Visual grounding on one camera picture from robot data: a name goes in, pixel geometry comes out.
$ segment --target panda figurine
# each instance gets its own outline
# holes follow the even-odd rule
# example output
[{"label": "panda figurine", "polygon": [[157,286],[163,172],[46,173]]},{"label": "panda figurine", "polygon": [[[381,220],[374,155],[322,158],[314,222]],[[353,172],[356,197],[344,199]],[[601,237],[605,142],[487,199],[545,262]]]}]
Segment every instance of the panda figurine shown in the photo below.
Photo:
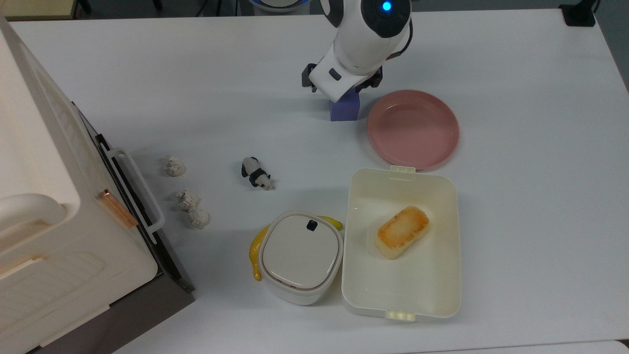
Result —
[{"label": "panda figurine", "polygon": [[242,169],[241,173],[243,177],[249,177],[249,182],[254,187],[262,187],[265,190],[274,190],[275,186],[273,185],[273,181],[271,181],[271,175],[267,174],[260,167],[260,163],[258,159],[255,157],[246,157],[242,161]]}]

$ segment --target banana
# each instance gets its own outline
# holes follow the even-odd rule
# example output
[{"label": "banana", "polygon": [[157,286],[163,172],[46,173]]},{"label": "banana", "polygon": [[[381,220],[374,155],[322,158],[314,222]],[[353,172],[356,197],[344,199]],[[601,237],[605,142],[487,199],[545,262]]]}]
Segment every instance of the banana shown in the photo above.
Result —
[{"label": "banana", "polygon": [[323,220],[325,220],[325,221],[327,221],[327,222],[331,223],[331,224],[332,224],[332,226],[334,226],[334,227],[336,227],[336,228],[337,228],[337,230],[341,231],[341,230],[343,229],[343,224],[341,224],[341,222],[340,222],[340,221],[338,221],[338,220],[336,220],[336,219],[332,219],[332,218],[331,218],[331,217],[329,217],[329,216],[320,216],[320,215],[319,215],[319,217],[320,217],[320,218],[322,218]]},{"label": "banana", "polygon": [[258,235],[253,239],[251,243],[251,247],[249,247],[249,260],[251,261],[251,265],[253,266],[253,277],[257,281],[262,280],[262,274],[260,274],[260,269],[258,268],[258,253],[260,252],[260,245],[262,244],[262,240],[264,236],[267,234],[269,230],[269,226],[265,227]]},{"label": "banana", "polygon": [[[329,222],[332,226],[336,227],[339,231],[343,229],[343,224],[341,224],[338,220],[332,219],[329,216],[319,216],[321,219]],[[267,225],[262,231],[260,231],[256,237],[251,242],[251,246],[249,247],[249,260],[251,261],[251,265],[253,266],[253,277],[257,281],[262,280],[262,274],[260,274],[260,268],[258,268],[258,253],[260,253],[260,246],[262,245],[262,240],[264,240],[264,236],[266,236],[267,231],[269,230],[269,226]]]}]

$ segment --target pink plate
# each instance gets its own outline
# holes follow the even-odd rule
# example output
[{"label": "pink plate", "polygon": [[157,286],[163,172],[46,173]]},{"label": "pink plate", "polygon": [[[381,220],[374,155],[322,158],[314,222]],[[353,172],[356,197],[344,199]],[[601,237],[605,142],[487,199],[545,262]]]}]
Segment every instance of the pink plate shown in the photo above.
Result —
[{"label": "pink plate", "polygon": [[376,102],[369,112],[367,133],[385,160],[424,170],[452,155],[459,142],[459,123],[437,97],[406,89]]}]

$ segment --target cable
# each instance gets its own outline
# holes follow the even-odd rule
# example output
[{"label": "cable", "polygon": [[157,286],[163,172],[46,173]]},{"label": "cable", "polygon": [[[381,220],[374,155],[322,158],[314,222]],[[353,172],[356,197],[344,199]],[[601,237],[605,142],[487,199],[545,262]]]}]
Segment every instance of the cable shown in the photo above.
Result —
[{"label": "cable", "polygon": [[406,41],[404,48],[402,48],[399,52],[392,53],[391,55],[387,57],[386,60],[397,58],[400,55],[402,55],[402,53],[404,53],[406,49],[408,49],[408,46],[411,44],[412,39],[413,39],[413,19],[410,19],[408,21],[408,40]]},{"label": "cable", "polygon": [[205,0],[205,1],[203,2],[203,5],[201,5],[201,8],[199,9],[199,12],[197,12],[196,16],[194,16],[194,17],[199,17],[199,15],[201,14],[201,12],[203,12],[203,9],[205,8],[205,5],[207,5],[207,4],[208,4],[208,1],[209,1],[209,0]]}]

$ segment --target white table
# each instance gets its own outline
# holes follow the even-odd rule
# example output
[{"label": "white table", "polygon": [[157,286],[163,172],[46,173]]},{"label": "white table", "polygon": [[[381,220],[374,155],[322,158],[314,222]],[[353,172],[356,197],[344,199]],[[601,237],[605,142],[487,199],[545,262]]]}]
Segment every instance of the white table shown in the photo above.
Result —
[{"label": "white table", "polygon": [[[359,168],[387,169],[366,120],[328,122],[300,87],[335,33],[322,16],[14,23],[113,145],[131,151],[165,210],[197,301],[119,353],[402,353],[629,337],[629,95],[598,27],[559,10],[413,13],[408,52],[361,93],[362,117],[397,89],[441,98],[461,129],[434,171],[459,193],[462,305],[392,323],[274,297],[248,247],[290,210],[345,220]],[[188,172],[163,174],[164,157]],[[277,190],[240,176],[256,156]],[[212,215],[190,229],[173,194]]]}]

